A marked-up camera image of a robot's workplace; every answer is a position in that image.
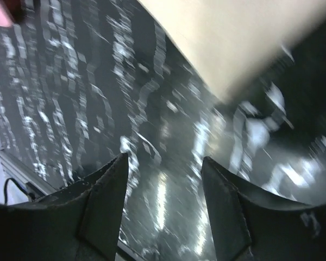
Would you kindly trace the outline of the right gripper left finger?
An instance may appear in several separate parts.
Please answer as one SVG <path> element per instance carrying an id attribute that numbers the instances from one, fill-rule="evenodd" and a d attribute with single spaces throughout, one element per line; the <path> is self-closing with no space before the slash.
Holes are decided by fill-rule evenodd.
<path id="1" fill-rule="evenodd" d="M 0 204 L 0 260 L 114 260 L 128 155 L 34 202 Z"/>

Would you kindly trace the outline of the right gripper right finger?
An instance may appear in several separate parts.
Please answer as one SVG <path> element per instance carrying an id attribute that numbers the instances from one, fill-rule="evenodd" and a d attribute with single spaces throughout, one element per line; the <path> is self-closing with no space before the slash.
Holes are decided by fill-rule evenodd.
<path id="1" fill-rule="evenodd" d="M 326 260 L 326 203 L 280 197 L 203 159 L 217 260 Z"/>

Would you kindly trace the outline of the beige cloth napkin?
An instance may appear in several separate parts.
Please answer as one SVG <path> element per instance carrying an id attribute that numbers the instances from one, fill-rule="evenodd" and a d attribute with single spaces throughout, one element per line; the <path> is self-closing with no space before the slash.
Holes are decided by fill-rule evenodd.
<path id="1" fill-rule="evenodd" d="M 282 46 L 326 19 L 326 1 L 142 1 L 211 92 L 231 101 Z"/>

